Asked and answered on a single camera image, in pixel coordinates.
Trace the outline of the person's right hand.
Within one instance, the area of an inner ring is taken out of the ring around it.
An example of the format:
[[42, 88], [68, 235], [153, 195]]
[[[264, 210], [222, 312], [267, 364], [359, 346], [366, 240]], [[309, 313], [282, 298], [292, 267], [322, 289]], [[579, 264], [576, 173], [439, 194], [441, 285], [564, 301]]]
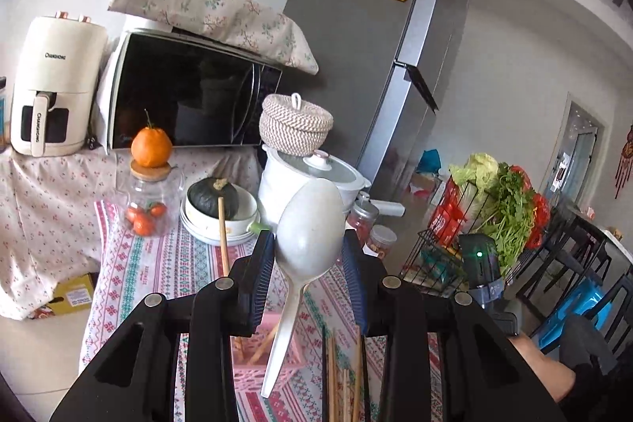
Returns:
[[538, 377], [555, 402], [562, 401], [574, 387], [576, 374], [564, 364], [547, 357], [527, 335], [510, 337], [532, 372]]

